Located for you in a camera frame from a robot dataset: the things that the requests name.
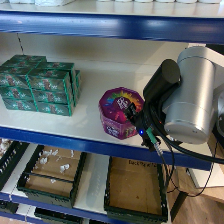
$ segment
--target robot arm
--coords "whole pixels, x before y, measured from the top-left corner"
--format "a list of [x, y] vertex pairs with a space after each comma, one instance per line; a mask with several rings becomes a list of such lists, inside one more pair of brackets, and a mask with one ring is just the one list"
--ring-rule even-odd
[[163, 61], [145, 86], [143, 95], [145, 103], [141, 112], [136, 113], [134, 105], [125, 112], [142, 136], [143, 145], [153, 147], [148, 128], [155, 136], [164, 139], [169, 135], [178, 140], [171, 144], [177, 145], [177, 149], [180, 142], [206, 142], [215, 122], [224, 136], [223, 55], [205, 47], [188, 48], [179, 55], [177, 63], [170, 59]]

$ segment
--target white wall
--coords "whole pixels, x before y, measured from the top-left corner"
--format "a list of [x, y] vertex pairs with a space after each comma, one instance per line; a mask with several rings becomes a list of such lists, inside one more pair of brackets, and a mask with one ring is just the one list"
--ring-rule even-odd
[[[24, 54], [46, 55], [49, 61], [75, 62], [78, 69], [88, 64], [93, 69], [97, 66], [102, 69], [143, 72], [147, 70], [147, 65], [159, 65], [167, 58], [176, 60], [187, 47], [187, 43], [145, 40], [34, 34], [18, 36]], [[0, 43], [1, 62], [22, 53], [15, 33], [0, 33]], [[113, 62], [112, 68], [107, 62]]]

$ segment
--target white container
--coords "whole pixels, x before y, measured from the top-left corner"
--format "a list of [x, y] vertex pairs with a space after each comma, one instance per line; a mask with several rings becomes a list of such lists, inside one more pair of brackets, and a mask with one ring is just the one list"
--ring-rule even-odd
[[99, 1], [99, 2], [110, 2], [112, 0], [97, 0], [97, 1]]
[[197, 2], [197, 0], [176, 0], [176, 1], [180, 3], [186, 3], [186, 4], [192, 4]]
[[35, 0], [9, 0], [11, 4], [17, 4], [17, 3], [22, 3], [22, 4], [34, 4]]
[[195, 15], [201, 17], [208, 17], [207, 12], [209, 12], [209, 17], [216, 17], [219, 13], [220, 4], [201, 4], [196, 5]]
[[116, 2], [132, 2], [132, 0], [115, 0]]
[[156, 0], [157, 2], [163, 2], [163, 3], [166, 3], [166, 2], [175, 2], [175, 0]]
[[133, 2], [114, 2], [114, 11], [121, 14], [130, 14], [133, 12]]
[[135, 2], [152, 2], [153, 0], [135, 0]]
[[195, 15], [197, 4], [182, 4], [179, 2], [175, 3], [174, 15], [175, 16], [193, 16]]
[[174, 5], [176, 3], [153, 2], [152, 13], [158, 16], [170, 16], [174, 13]]
[[207, 3], [207, 4], [219, 4], [222, 0], [198, 0], [201, 3]]
[[148, 3], [140, 3], [140, 2], [134, 2], [134, 13], [135, 14], [143, 14], [143, 15], [151, 15], [153, 9], [153, 2]]
[[61, 6], [66, 5], [74, 0], [35, 0], [37, 6]]
[[112, 13], [114, 12], [114, 2], [102, 2], [101, 0], [96, 1], [97, 12]]

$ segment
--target gray cylinder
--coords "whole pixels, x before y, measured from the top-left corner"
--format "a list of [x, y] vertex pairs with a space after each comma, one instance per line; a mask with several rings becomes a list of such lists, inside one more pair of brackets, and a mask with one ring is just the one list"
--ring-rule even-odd
[[164, 105], [165, 130], [190, 144], [202, 144], [209, 135], [215, 67], [198, 57], [186, 58], [179, 64], [182, 84]]

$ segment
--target brown cardboard sheet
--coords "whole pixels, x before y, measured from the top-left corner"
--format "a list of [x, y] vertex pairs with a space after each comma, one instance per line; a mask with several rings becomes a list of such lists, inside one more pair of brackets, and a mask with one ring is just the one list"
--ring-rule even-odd
[[[54, 178], [74, 181], [81, 153], [74, 151], [74, 157], [71, 157], [70, 150], [45, 146], [44, 151], [50, 150], [53, 152], [58, 150], [57, 155], [40, 156], [32, 173], [47, 175], [52, 177], [52, 179], [30, 175], [25, 187], [69, 197], [70, 191], [72, 190], [72, 183], [54, 180]], [[40, 160], [43, 158], [47, 158], [45, 164], [40, 163]], [[61, 172], [60, 167], [67, 164], [69, 168]]]
[[[58, 156], [48, 156], [47, 162], [45, 164], [40, 164], [40, 160], [42, 158], [45, 158], [45, 156], [41, 156], [37, 161], [33, 169], [33, 173], [57, 177], [64, 180], [74, 180], [79, 160]], [[60, 167], [67, 164], [69, 165], [69, 169], [61, 172]]]
[[65, 183], [62, 181], [53, 181], [52, 179], [30, 176], [26, 182], [26, 188], [48, 192], [51, 194], [57, 194], [65, 197], [69, 197], [72, 190], [72, 183]]
[[113, 158], [110, 173], [110, 206], [161, 215], [155, 164], [131, 161]]

